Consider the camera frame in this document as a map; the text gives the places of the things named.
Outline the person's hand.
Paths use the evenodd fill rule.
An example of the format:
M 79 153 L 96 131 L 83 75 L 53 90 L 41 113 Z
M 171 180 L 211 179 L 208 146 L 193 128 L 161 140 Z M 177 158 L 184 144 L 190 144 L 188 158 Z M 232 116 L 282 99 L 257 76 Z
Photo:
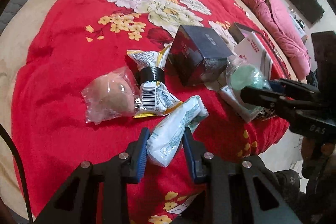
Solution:
M 301 156 L 303 158 L 302 175 L 304 178 L 318 176 L 326 166 L 335 150 L 335 144 L 322 143 L 309 137 L 303 137 Z

